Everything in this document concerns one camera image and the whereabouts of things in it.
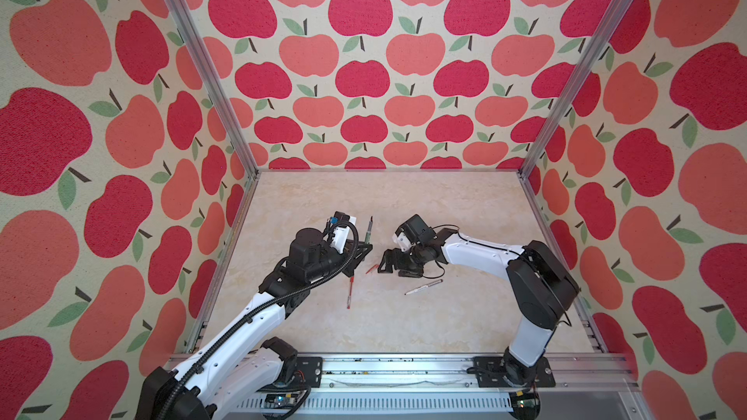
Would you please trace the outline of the red pen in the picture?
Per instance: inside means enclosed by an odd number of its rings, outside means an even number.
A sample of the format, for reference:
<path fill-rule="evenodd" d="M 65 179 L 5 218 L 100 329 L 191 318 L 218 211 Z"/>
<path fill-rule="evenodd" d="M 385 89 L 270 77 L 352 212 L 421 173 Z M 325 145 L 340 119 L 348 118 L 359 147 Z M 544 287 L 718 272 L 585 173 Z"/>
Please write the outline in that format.
<path fill-rule="evenodd" d="M 355 276 L 351 276 L 348 280 L 348 293 L 347 293 L 347 298 L 346 298 L 346 309 L 347 310 L 351 309 L 354 282 L 355 282 Z"/>

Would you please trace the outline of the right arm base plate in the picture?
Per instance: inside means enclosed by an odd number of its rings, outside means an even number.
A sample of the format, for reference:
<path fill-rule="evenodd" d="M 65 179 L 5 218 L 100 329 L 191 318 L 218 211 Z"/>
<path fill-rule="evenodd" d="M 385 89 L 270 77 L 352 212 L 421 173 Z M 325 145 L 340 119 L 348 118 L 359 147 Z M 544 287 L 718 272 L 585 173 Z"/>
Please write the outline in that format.
<path fill-rule="evenodd" d="M 480 388 L 554 388 L 556 380 L 549 361 L 541 357 L 533 367 L 525 367 L 521 362 L 503 356 L 479 356 L 473 365 L 466 369 L 474 375 Z"/>

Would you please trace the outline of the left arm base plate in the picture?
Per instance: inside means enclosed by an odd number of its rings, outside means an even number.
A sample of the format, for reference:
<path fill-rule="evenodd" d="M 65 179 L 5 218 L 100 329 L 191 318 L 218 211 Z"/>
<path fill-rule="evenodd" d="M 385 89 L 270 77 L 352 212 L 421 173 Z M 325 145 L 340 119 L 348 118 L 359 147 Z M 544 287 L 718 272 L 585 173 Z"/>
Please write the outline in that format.
<path fill-rule="evenodd" d="M 292 392 L 319 388 L 323 369 L 322 357 L 296 357 L 285 361 L 276 381 L 259 389 L 260 392 Z"/>

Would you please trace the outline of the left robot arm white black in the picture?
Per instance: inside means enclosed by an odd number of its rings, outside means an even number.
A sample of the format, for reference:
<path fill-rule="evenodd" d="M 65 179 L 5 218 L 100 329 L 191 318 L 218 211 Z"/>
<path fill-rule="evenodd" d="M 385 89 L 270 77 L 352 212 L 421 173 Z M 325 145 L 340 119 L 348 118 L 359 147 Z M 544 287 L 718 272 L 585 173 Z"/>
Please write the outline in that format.
<path fill-rule="evenodd" d="M 296 350 L 270 333 L 318 288 L 355 270 L 367 244 L 350 221 L 297 232 L 243 311 L 198 353 L 142 385 L 138 419 L 223 419 L 247 396 L 295 373 Z"/>

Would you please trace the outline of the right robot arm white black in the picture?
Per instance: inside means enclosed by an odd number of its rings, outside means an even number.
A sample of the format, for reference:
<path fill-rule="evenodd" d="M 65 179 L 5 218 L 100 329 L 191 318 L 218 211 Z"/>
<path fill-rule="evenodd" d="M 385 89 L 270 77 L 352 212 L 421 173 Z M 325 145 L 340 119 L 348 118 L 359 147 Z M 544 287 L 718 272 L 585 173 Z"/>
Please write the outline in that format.
<path fill-rule="evenodd" d="M 511 284 L 521 322 L 495 372 L 513 387 L 531 385 L 561 319 L 580 293 L 550 247 L 537 240 L 523 246 L 479 241 L 456 225 L 430 227 L 417 214 L 396 229 L 393 241 L 396 247 L 383 253 L 379 273 L 423 278 L 424 266 L 435 262 L 468 266 Z"/>

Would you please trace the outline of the green pen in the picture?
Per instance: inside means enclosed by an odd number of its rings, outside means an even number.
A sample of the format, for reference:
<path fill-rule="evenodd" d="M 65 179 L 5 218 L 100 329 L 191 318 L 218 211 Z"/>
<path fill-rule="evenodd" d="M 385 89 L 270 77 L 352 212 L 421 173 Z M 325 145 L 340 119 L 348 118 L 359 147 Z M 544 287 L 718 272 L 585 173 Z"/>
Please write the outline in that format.
<path fill-rule="evenodd" d="M 366 235 L 365 235 L 365 243 L 370 244 L 371 243 L 371 236 L 373 231 L 373 225 L 374 225 L 374 217 L 371 216 L 369 219 Z"/>

